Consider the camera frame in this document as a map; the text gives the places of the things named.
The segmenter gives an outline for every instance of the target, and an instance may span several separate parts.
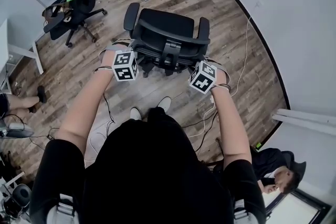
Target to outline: person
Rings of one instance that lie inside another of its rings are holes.
[[[302,180],[299,173],[291,171],[286,159],[277,148],[260,152],[251,150],[252,165],[262,192],[272,193],[278,188],[283,194],[296,190]]]
[[[114,54],[107,50],[101,66],[111,67]],[[67,111],[56,139],[47,144],[31,194],[32,223],[61,218],[64,203],[72,206],[69,214],[79,223],[177,219],[233,223],[239,200],[250,212],[249,219],[266,223],[247,134],[229,91],[223,88],[212,89],[225,154],[222,184],[198,161],[183,129],[167,115],[169,97],[149,111],[147,122],[133,108],[132,119],[107,137],[96,161],[85,169],[88,135],[113,76],[103,69],[92,75]],[[216,82],[225,84],[226,73],[217,70]]]
[[[12,94],[0,93],[0,119],[5,118],[8,114],[16,115],[22,119],[29,112],[35,113],[35,105],[39,102],[47,102],[43,86],[38,86],[37,95],[32,97],[21,98]]]

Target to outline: office chair armrest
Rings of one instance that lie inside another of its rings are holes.
[[[210,34],[210,23],[209,20],[201,17],[199,21],[198,35],[197,39],[208,40]]]
[[[124,29],[130,31],[132,37],[132,31],[134,30],[136,17],[138,16],[140,4],[131,3],[127,8],[125,18],[124,18]]]
[[[64,12],[59,12],[56,17],[52,19],[51,22],[49,22],[44,28],[43,31],[44,33],[50,32],[54,27],[59,25],[61,22],[63,22],[65,18],[65,13]]]

